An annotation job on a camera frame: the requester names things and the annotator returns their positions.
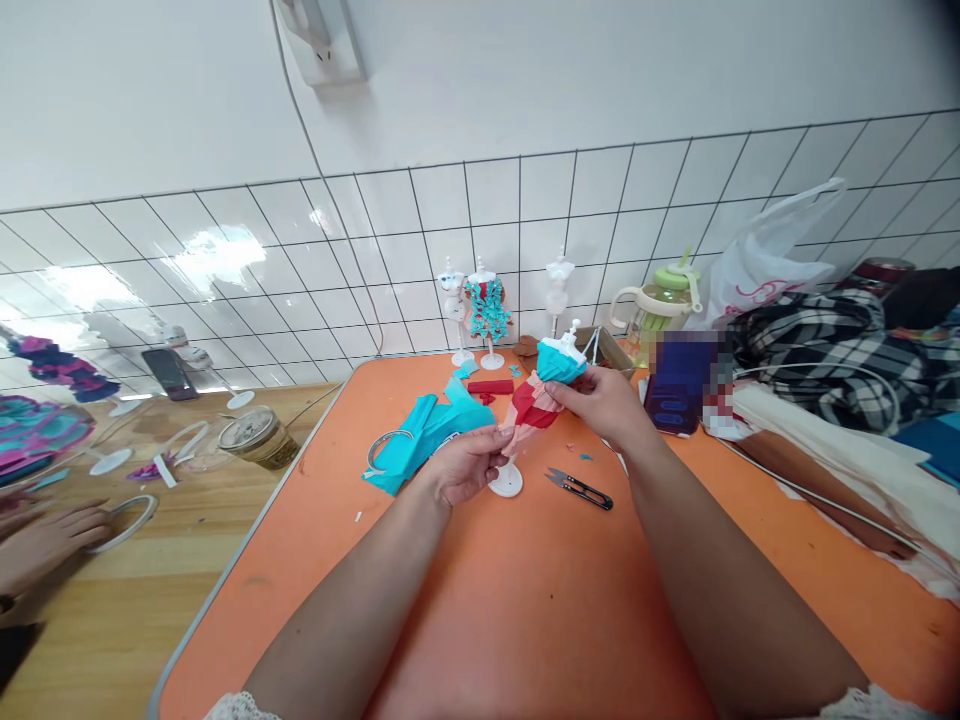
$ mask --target lace sleeve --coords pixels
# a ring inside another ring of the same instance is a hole
[[[866,692],[850,688],[846,695],[817,715],[819,720],[932,720],[939,717],[913,703],[892,698],[883,688],[873,684]]]
[[[204,720],[280,720],[273,713],[265,713],[257,707],[253,695],[244,690],[232,695],[227,693],[207,713]]]

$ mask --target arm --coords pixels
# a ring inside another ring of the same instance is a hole
[[[674,619],[718,710],[816,715],[868,680],[856,661],[673,454],[636,393],[590,368],[548,392],[620,452]]]
[[[445,445],[283,626],[244,687],[284,720],[359,718],[386,669],[454,505],[496,478],[513,428]]]

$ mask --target person's hand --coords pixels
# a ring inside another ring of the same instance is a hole
[[[436,499],[447,507],[466,502],[497,479],[497,468],[507,464],[500,451],[512,437],[512,427],[496,425],[464,433],[427,460],[417,478],[432,483]]]
[[[546,390],[618,453],[638,440],[660,439],[636,390],[616,370],[591,365],[571,387],[549,382]]]
[[[0,594],[16,597],[81,549],[110,537],[106,500],[41,518],[0,543]]]

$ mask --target wooden table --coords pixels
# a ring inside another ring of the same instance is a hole
[[[301,444],[336,396],[335,383],[257,390],[256,404],[269,405]],[[107,418],[112,405],[88,406],[98,420],[95,442],[113,423],[129,421],[98,449],[132,447],[133,458],[102,477],[87,474],[86,457],[70,475],[42,490],[66,506],[95,497],[109,505],[149,493],[160,501],[153,519],[132,538],[102,555],[78,558],[24,598],[2,624],[40,620],[46,626],[3,696],[4,718],[136,718],[147,708],[183,633],[224,567],[237,552],[283,471],[270,472],[234,460],[218,470],[177,470],[180,484],[132,482],[125,477],[147,464],[158,445],[198,420],[226,410],[225,393],[172,403],[145,402],[132,415]]]

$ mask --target silver ring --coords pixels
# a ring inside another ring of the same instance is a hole
[[[383,445],[383,443],[385,443],[387,440],[392,438],[394,435],[404,435],[410,438],[411,440],[413,440],[413,435],[411,435],[406,430],[391,430],[390,432],[386,432],[380,437],[378,437],[376,440],[373,441],[373,445],[370,446],[370,449],[367,450],[367,465],[370,466],[370,469],[367,470],[368,473],[372,475],[383,475],[386,472],[386,470],[381,470],[376,465],[374,465],[373,461],[376,459],[377,450],[380,449],[380,446]]]

